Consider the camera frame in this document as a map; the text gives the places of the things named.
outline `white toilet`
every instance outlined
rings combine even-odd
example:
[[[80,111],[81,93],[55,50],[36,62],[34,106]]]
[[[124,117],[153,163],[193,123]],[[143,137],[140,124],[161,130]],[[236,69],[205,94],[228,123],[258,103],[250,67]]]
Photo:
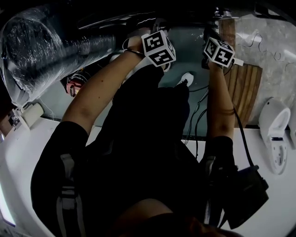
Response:
[[[290,127],[290,136],[294,144],[294,147],[296,148],[296,102],[291,108],[291,118],[289,121],[289,127]]]
[[[277,175],[284,172],[287,163],[284,131],[290,115],[290,109],[284,103],[271,98],[264,105],[259,117],[261,136],[268,149],[271,168]]]

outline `white cube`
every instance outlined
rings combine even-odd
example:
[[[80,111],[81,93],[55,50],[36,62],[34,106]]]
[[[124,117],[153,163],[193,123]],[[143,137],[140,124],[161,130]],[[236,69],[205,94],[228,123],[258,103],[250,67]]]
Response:
[[[235,51],[231,45],[212,37],[208,39],[203,51],[211,61],[227,68],[235,55]]]
[[[142,35],[142,41],[144,54],[154,66],[159,67],[176,61],[176,51],[163,30],[151,35]]]

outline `wrist strap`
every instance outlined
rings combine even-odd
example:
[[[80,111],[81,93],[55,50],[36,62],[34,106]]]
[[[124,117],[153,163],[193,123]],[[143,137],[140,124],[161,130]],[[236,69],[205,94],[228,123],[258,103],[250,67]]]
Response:
[[[145,57],[145,55],[143,53],[139,52],[139,51],[135,51],[135,50],[131,50],[131,49],[126,49],[124,51],[132,52],[134,54],[137,54],[137,55],[140,55],[140,56]]]

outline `black shirt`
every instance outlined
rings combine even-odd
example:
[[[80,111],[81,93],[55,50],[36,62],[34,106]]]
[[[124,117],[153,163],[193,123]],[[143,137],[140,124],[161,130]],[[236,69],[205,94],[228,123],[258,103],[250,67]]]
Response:
[[[203,221],[207,196],[203,167],[181,141],[147,137],[121,140],[102,149],[98,141],[86,147],[87,139],[81,126],[60,123],[33,173],[33,208],[55,236],[62,236],[56,205],[67,182],[61,160],[65,154],[70,154],[75,163],[73,178],[82,200],[87,236],[104,235],[127,208],[148,198]],[[232,162],[232,146],[230,138],[216,137],[207,141],[204,157]],[[64,218],[66,227],[72,226],[68,236],[80,236],[77,225],[67,218],[73,215],[69,211]]]

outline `white sneaker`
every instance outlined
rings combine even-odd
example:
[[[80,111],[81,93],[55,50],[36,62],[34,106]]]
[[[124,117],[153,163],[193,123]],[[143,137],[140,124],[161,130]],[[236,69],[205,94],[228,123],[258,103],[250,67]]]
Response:
[[[194,79],[194,76],[191,73],[186,72],[182,76],[181,80],[179,81],[179,83],[177,85],[179,85],[181,83],[186,83],[187,87],[189,87],[193,83],[193,79]]]

